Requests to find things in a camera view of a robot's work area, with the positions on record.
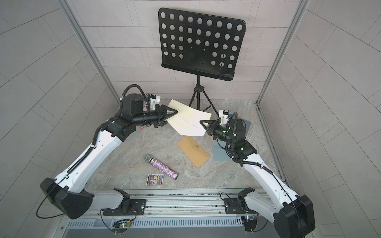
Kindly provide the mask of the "cream letter paper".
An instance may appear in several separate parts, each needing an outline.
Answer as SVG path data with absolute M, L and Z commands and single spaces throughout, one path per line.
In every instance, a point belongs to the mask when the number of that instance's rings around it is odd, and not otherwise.
M 176 115 L 166 120 L 178 134 L 184 136 L 205 135 L 206 130 L 200 121 L 210 120 L 211 113 L 193 109 L 173 99 L 168 107 L 178 111 Z

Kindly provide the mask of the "blue-grey envelope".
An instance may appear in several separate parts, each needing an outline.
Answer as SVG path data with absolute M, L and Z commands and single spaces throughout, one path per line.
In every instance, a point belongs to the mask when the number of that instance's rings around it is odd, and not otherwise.
M 220 140 L 216 140 L 212 143 L 213 160 L 215 162 L 231 161 L 231 158 L 225 151 L 226 143 Z

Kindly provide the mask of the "dark grey envelope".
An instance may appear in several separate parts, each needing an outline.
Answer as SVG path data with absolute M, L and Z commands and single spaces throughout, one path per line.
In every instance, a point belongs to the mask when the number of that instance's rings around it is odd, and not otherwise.
M 245 126 L 245 136 L 247 136 L 249 133 L 252 122 L 245 120 L 245 119 L 242 119 L 242 120 L 244 121 L 244 126 Z

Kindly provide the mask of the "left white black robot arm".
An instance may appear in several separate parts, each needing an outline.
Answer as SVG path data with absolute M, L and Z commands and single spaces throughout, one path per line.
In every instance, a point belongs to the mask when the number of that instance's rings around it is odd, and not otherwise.
M 130 195 L 121 189 L 88 192 L 85 185 L 106 157 L 137 127 L 166 125 L 177 110 L 156 102 L 157 96 L 129 94 L 121 98 L 117 113 L 95 131 L 92 143 L 55 178 L 44 179 L 40 187 L 55 207 L 70 219 L 89 210 L 102 210 L 107 216 L 127 215 L 132 207 Z

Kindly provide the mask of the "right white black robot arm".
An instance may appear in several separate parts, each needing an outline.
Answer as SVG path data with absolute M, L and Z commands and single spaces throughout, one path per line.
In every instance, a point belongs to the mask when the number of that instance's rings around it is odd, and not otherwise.
M 269 199 L 263 198 L 253 188 L 238 194 L 237 201 L 243 211 L 256 211 L 269 222 L 281 238 L 303 238 L 316 228 L 312 201 L 300 196 L 285 184 L 246 139 L 246 124 L 234 113 L 223 124 L 221 120 L 201 120 L 206 133 L 214 140 L 225 142 L 225 152 L 230 159 L 247 170 L 262 186 Z

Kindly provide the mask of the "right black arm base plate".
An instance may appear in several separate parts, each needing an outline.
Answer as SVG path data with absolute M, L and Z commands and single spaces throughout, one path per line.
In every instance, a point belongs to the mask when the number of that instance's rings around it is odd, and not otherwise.
M 257 211 L 243 207 L 237 198 L 223 198 L 226 214 L 257 214 Z

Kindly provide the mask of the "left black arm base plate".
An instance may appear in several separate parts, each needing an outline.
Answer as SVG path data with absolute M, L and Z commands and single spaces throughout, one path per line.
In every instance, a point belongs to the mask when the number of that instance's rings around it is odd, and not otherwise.
M 143 215 L 145 211 L 146 199 L 129 199 L 122 201 L 121 205 L 115 209 L 102 209 L 104 216 L 135 216 Z

